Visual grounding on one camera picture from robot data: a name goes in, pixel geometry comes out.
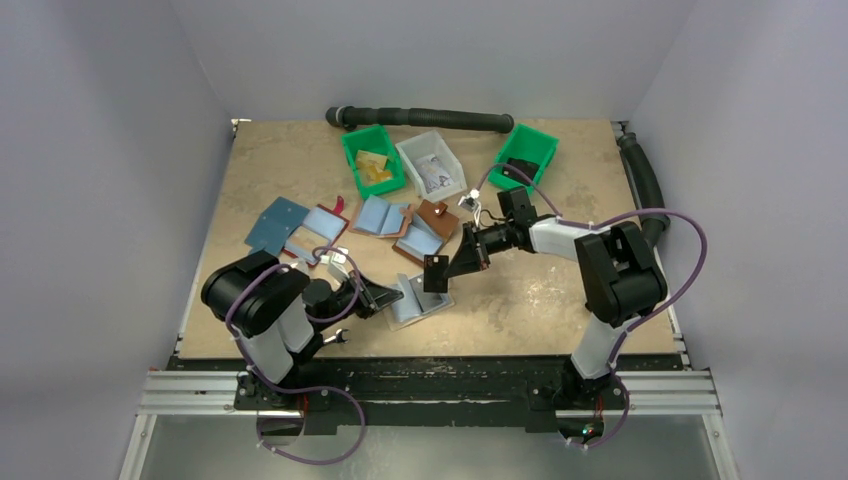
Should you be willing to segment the cream card holder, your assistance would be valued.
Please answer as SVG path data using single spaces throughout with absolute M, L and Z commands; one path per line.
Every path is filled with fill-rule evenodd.
M 399 290 L 402 297 L 387 309 L 386 322 L 391 331 L 411 326 L 423 319 L 451 308 L 455 302 L 448 293 L 430 293 L 423 289 L 423 274 L 397 275 L 392 288 Z

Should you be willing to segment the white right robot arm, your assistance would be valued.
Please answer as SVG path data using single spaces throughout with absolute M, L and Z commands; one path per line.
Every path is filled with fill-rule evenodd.
M 591 230 L 540 215 L 523 187 L 498 194 L 503 219 L 485 228 L 462 226 L 455 254 L 425 258 L 423 286 L 445 293 L 451 278 L 487 269 L 497 253 L 519 249 L 578 264 L 589 324 L 561 381 L 564 399 L 584 407 L 601 391 L 626 328 L 644 319 L 668 295 L 668 286 L 640 228 L 624 221 Z

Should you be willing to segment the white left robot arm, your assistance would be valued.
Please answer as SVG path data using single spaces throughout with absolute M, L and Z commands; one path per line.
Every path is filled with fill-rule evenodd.
M 201 301 L 225 324 L 257 378 L 259 395 L 272 408 L 297 399 L 295 377 L 322 348 L 347 342 L 347 330 L 324 331 L 354 315 L 370 318 L 404 297 L 357 270 L 343 272 L 340 285 L 287 265 L 264 251 L 214 271 Z

